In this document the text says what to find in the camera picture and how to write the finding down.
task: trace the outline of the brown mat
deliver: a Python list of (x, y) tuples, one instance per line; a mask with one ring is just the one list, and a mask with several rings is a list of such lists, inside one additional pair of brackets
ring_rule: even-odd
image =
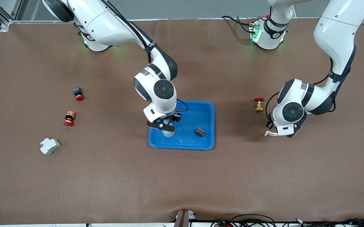
[[(0, 36), (0, 224), (164, 222), (183, 208), (197, 218), (364, 218), (364, 25), (335, 112), (309, 117), (293, 138), (265, 138), (251, 101), (326, 76), (316, 22), (294, 19), (272, 51), (223, 20), (138, 23), (178, 63), (178, 97), (214, 103), (212, 151), (148, 145), (137, 45), (93, 53), (72, 24), (11, 25)], [(45, 137), (62, 144), (51, 156), (39, 151)]]

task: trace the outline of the robotic arm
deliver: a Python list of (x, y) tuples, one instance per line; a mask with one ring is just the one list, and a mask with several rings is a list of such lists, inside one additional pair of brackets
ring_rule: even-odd
[(331, 68), (326, 76), (327, 82), (323, 87), (299, 79), (285, 83), (277, 97), (278, 105), (268, 115), (267, 127), (272, 128), (274, 125), (277, 132), (267, 131), (264, 136), (292, 137), (307, 115), (331, 112), (332, 106), (334, 110), (336, 95), (350, 72), (356, 53), (354, 36), (363, 19), (364, 0), (330, 1), (314, 31), (316, 43), (330, 57)]
[(151, 102), (143, 110), (147, 125), (175, 132), (172, 123), (178, 122), (182, 115), (175, 114), (176, 89), (171, 80), (177, 76), (178, 65), (154, 40), (106, 0), (43, 0), (43, 4), (57, 19), (74, 21), (84, 43), (93, 51), (121, 43), (136, 43), (144, 49), (149, 63), (134, 77), (134, 88), (144, 100)]

